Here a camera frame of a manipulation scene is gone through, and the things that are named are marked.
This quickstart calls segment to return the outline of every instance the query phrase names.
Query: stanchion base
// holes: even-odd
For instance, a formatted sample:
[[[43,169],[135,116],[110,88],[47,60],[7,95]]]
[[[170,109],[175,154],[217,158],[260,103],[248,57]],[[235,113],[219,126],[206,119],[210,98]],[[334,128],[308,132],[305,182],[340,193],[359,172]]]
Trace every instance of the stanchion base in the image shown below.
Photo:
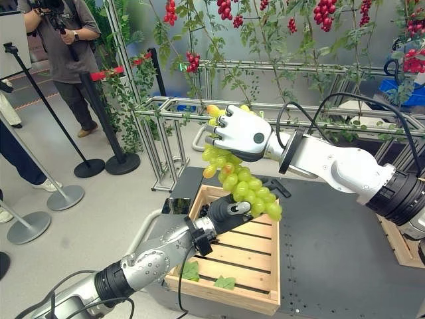
[[[88,159],[87,162],[90,164],[90,167],[86,163],[82,162],[78,164],[74,169],[74,175],[79,178],[87,178],[98,175],[105,168],[105,162],[102,159],[94,158]]]
[[[26,228],[23,224],[17,221],[12,225],[7,233],[7,239],[16,245],[25,244],[36,239],[44,233],[52,220],[50,215],[44,211],[36,211],[22,218],[30,224],[31,227]]]
[[[112,156],[105,164],[105,169],[112,175],[123,175],[129,173],[140,165],[140,157],[137,154],[124,154],[126,161],[123,164],[118,163],[117,157]]]
[[[66,197],[63,197],[58,191],[55,191],[47,199],[47,207],[53,211],[63,211],[77,204],[84,197],[84,190],[77,185],[62,187]]]

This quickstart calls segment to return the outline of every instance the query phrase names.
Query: cable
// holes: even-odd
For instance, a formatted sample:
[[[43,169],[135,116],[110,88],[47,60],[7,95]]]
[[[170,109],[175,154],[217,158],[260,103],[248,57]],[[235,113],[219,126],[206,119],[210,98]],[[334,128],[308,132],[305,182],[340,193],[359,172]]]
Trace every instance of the cable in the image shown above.
[[[89,305],[87,305],[87,306],[85,306],[85,307],[83,307],[81,309],[78,309],[77,311],[73,312],[68,317],[66,317],[66,319],[71,319],[72,317],[76,316],[77,314],[79,314],[79,313],[81,313],[83,311],[86,311],[86,310],[88,310],[88,309],[90,309],[92,307],[99,306],[100,304],[105,304],[107,302],[119,301],[119,300],[128,301],[131,304],[131,312],[130,312],[130,315],[129,315],[128,319],[132,319],[133,318],[133,315],[134,315],[134,301],[133,301],[133,299],[128,298],[128,297],[111,298],[111,299],[106,299],[106,300],[102,300],[102,301],[99,301],[99,302],[95,302],[93,304],[89,304]]]
[[[189,311],[184,309],[183,306],[181,305],[181,278],[183,276],[183,269],[185,268],[186,259],[189,256],[189,253],[191,252],[192,248],[193,248],[193,245],[187,250],[185,258],[183,258],[183,264],[181,265],[181,268],[180,268],[178,299],[179,299],[179,307],[180,307],[180,310],[183,311],[183,314],[177,317],[177,319],[182,319],[184,316],[186,316],[189,313]]]
[[[43,306],[50,298],[50,304],[51,304],[51,309],[50,309],[50,313],[54,314],[54,291],[64,282],[66,282],[68,279],[72,278],[73,276],[76,276],[77,274],[92,274],[93,272],[96,272],[94,270],[79,270],[76,271],[72,274],[70,274],[69,276],[65,277],[64,279],[62,279],[60,282],[58,282],[49,292],[48,294],[43,298],[43,300],[41,300],[40,302],[28,307],[27,309],[25,309],[24,311],[22,311],[20,314],[18,314],[16,316],[15,319],[23,319],[27,314],[33,312],[34,310],[40,308],[41,306]]]
[[[331,142],[331,140],[326,136],[325,132],[313,121],[313,119],[311,118],[311,116],[304,110],[304,108],[299,105],[297,102],[288,102],[286,104],[284,104],[282,106],[282,108],[279,111],[278,114],[278,118],[276,119],[276,137],[278,138],[278,142],[281,148],[285,148],[285,145],[282,143],[282,140],[280,139],[280,119],[282,118],[282,114],[284,113],[284,111],[286,110],[286,108],[288,107],[288,105],[295,105],[298,110],[300,110],[307,118],[308,120],[311,122],[312,126],[315,126],[317,128],[317,130],[320,132],[320,134],[323,136],[323,138],[330,143],[331,145],[333,145],[333,143]]]
[[[406,134],[407,140],[409,142],[410,145],[410,149],[412,151],[412,155],[414,158],[414,162],[416,165],[416,168],[418,170],[418,173],[416,174],[417,177],[420,176],[420,172],[422,171],[421,169],[421,165],[419,162],[419,157],[418,157],[418,152],[416,151],[416,148],[414,147],[414,142],[413,142],[413,138],[412,138],[412,134],[410,133],[410,129],[408,127],[408,124],[406,122],[406,119],[404,118],[403,114],[394,106],[384,103],[384,102],[379,102],[376,100],[373,100],[372,98],[367,98],[366,96],[360,96],[360,95],[356,95],[356,94],[352,94],[352,93],[346,93],[346,92],[337,92],[337,93],[333,93],[331,95],[328,95],[323,102],[320,104],[319,108],[317,109],[316,113],[314,114],[314,118],[313,118],[313,122],[311,123],[310,127],[309,127],[309,131],[312,129],[313,127],[313,123],[315,123],[317,116],[319,115],[321,109],[323,108],[323,106],[325,105],[325,103],[332,97],[334,96],[348,96],[350,98],[355,98],[357,100],[360,101],[365,101],[365,102],[370,102],[370,103],[374,103],[374,104],[378,104],[379,106],[382,106],[383,108],[386,108],[387,110],[393,111],[398,119],[400,120],[403,128],[404,128],[404,133]]]

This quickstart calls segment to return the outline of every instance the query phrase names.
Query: brown shoe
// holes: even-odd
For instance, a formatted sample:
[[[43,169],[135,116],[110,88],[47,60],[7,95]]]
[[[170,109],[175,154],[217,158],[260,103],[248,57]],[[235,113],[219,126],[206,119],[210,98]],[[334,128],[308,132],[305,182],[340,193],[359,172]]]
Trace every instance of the brown shoe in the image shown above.
[[[83,130],[83,129],[81,129],[79,132],[78,132],[78,134],[77,134],[77,136],[79,137],[79,138],[84,138],[84,137],[86,137],[87,135],[90,135],[96,128],[98,128],[99,127],[99,125],[96,123],[96,122],[94,122],[95,123],[95,126],[92,128],[92,129],[90,129],[90,130]]]

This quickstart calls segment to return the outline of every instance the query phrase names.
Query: silver stanchion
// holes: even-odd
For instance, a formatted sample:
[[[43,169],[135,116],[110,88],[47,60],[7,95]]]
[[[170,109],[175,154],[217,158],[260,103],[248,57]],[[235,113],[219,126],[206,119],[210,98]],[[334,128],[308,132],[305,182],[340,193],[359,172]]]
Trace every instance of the silver stanchion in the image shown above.
[[[2,200],[0,200],[0,206],[10,212],[17,220],[7,233],[7,239],[16,245],[25,244],[36,239],[44,233],[52,220],[50,215],[44,211],[35,211],[34,213],[21,217]]]
[[[53,211],[63,211],[69,207],[77,204],[84,197],[84,190],[82,187],[77,185],[69,185],[65,187],[59,187],[54,178],[48,173],[48,171],[41,165],[38,159],[34,156],[29,148],[24,144],[12,126],[6,121],[4,116],[0,113],[0,121],[10,131],[13,137],[18,141],[22,148],[26,151],[29,157],[36,163],[39,169],[46,175],[48,180],[53,184],[56,191],[47,199],[47,207]]]

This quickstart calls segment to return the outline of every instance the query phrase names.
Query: pants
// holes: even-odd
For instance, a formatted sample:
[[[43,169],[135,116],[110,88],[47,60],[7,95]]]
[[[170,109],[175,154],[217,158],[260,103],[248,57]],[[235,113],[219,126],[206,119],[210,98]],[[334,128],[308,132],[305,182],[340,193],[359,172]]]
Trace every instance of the pants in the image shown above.
[[[81,83],[53,82],[60,96],[68,104],[78,123],[80,123],[81,128],[85,131],[93,129],[96,123],[93,121],[90,111],[88,110],[87,101],[90,102],[90,98],[83,85]]]
[[[0,154],[15,166],[19,175],[29,183],[40,185],[46,181],[46,175],[35,165],[2,122],[0,122]]]

